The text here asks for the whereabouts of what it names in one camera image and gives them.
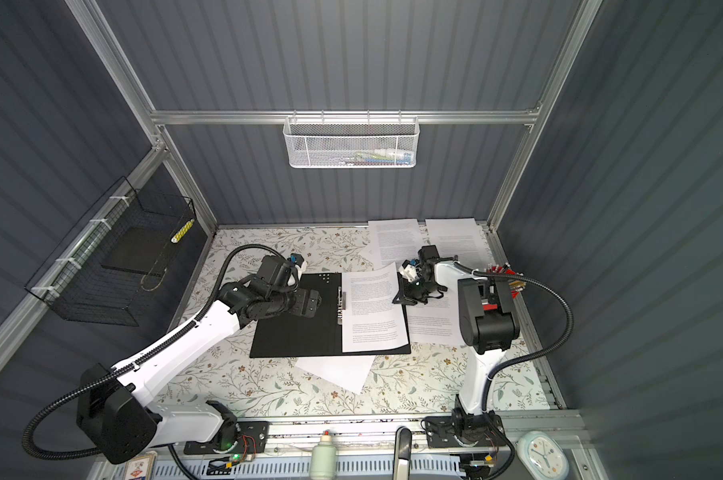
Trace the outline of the red folder with black inside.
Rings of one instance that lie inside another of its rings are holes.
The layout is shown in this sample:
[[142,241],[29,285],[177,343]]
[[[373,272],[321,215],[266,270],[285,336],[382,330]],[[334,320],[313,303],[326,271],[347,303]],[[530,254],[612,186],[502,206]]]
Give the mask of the red folder with black inside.
[[345,354],[342,347],[344,296],[341,273],[302,277],[301,288],[317,290],[321,305],[314,318],[282,314],[257,322],[251,358],[405,355],[411,345],[371,354]]

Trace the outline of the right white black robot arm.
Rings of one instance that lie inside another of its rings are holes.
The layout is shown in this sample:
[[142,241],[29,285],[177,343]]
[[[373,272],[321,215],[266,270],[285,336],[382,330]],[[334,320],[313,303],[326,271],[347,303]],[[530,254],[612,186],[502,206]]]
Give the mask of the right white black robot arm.
[[405,306],[409,340],[467,347],[463,386],[455,398],[455,411],[463,416],[491,409],[485,391],[489,372],[521,333],[513,303],[521,283],[487,277],[511,272],[507,264],[461,266],[457,258],[439,255],[435,245],[397,266],[393,303]]

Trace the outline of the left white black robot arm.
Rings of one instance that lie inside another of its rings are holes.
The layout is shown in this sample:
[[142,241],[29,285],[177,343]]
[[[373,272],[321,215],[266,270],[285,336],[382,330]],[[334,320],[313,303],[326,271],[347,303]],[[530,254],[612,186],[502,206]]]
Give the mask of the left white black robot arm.
[[159,406],[158,394],[209,349],[254,321],[285,313],[313,317],[321,302],[300,286],[306,260],[300,254],[264,256],[259,270],[235,282],[218,279],[202,309],[159,341],[116,364],[116,378],[78,401],[77,424],[113,464],[150,447],[183,442],[210,444],[219,454],[253,451],[235,414],[221,402]]

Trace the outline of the printed paper sheet under right arm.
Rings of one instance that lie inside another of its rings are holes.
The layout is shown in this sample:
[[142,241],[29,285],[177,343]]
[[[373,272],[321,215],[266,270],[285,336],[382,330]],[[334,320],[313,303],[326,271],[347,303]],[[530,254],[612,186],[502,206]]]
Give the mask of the printed paper sheet under right arm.
[[417,343],[429,343],[451,347],[465,346],[459,328],[459,303],[455,289],[445,292],[439,299],[428,304],[407,306],[409,339]]

